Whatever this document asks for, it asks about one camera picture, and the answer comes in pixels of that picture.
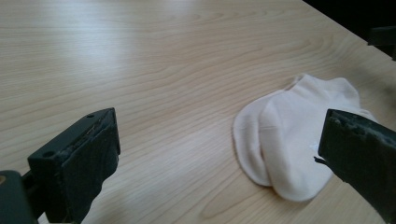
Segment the wood grain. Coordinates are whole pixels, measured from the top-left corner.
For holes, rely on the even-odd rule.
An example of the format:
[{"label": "wood grain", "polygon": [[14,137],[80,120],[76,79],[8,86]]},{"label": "wood grain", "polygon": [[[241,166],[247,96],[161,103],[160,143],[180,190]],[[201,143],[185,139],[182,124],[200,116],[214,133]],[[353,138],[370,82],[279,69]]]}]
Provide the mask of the wood grain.
[{"label": "wood grain", "polygon": [[383,223],[336,177],[291,203],[237,163],[236,113],[300,73],[347,78],[396,129],[396,63],[302,1],[2,1],[0,69],[1,170],[116,108],[120,166],[84,223]]}]

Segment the white sock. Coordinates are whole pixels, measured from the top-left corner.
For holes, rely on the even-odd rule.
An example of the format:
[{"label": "white sock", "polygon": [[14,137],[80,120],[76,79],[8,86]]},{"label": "white sock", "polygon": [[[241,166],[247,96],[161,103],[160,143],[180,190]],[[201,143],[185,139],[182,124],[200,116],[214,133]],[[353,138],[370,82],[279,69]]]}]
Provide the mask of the white sock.
[{"label": "white sock", "polygon": [[255,183],[299,202],[315,197],[332,175],[314,162],[327,109],[374,118],[360,108],[358,92],[344,78],[304,75],[293,84],[243,108],[233,137],[242,169]]}]

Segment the dark background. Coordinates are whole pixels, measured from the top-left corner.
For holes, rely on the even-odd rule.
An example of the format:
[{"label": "dark background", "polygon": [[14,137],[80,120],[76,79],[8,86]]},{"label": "dark background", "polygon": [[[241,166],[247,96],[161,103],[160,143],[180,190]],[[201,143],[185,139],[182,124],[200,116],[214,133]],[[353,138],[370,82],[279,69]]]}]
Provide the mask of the dark background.
[{"label": "dark background", "polygon": [[[371,28],[396,26],[396,0],[304,0],[367,41]],[[389,56],[393,46],[377,46]]]}]

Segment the sock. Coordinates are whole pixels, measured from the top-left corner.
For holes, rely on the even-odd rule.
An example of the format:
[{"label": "sock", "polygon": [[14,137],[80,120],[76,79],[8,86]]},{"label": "sock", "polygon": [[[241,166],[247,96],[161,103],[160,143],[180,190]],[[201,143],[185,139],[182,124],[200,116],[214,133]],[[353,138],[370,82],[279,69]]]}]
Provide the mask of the sock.
[{"label": "sock", "polygon": [[239,163],[252,181],[300,202],[315,197],[332,176],[314,162],[327,109],[374,118],[360,108],[358,92],[344,78],[303,75],[292,85],[243,108],[233,138]]}]

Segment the screw hole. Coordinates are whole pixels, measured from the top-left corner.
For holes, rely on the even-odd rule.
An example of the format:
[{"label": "screw hole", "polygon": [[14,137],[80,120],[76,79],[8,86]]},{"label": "screw hole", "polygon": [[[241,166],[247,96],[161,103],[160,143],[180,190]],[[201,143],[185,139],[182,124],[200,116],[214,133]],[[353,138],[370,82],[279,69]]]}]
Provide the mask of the screw hole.
[{"label": "screw hole", "polygon": [[53,156],[54,154],[55,154],[55,153],[54,153],[53,151],[49,151],[49,152],[44,153],[43,157],[45,157],[45,158],[51,157],[51,156]]}]

